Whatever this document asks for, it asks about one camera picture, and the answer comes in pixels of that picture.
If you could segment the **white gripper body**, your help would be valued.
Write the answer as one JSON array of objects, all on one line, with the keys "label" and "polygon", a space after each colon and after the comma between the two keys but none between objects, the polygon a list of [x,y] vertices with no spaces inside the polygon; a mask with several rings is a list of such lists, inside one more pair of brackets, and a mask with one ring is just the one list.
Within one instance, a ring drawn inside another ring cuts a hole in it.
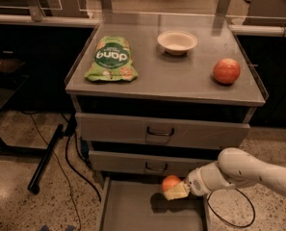
[{"label": "white gripper body", "polygon": [[211,192],[202,179],[200,168],[192,170],[186,177],[185,183],[187,184],[190,193],[195,196],[204,196]]}]

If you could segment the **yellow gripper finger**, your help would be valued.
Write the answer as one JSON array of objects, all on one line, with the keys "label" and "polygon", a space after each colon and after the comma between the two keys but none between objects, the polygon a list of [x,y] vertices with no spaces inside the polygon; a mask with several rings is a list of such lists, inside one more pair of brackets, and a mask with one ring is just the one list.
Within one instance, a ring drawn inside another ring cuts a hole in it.
[{"label": "yellow gripper finger", "polygon": [[163,191],[166,200],[185,198],[190,193],[189,187],[183,181],[177,184],[164,184]]}]

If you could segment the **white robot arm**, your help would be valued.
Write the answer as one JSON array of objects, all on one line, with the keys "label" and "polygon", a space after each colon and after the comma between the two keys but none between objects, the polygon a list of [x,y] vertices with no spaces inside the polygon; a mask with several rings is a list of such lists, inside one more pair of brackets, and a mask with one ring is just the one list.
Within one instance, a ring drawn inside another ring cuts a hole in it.
[{"label": "white robot arm", "polygon": [[204,196],[255,183],[286,197],[286,167],[260,161],[244,150],[228,147],[215,162],[192,170],[184,180],[175,175],[167,176],[162,182],[162,192],[167,200],[173,200],[190,193]]}]

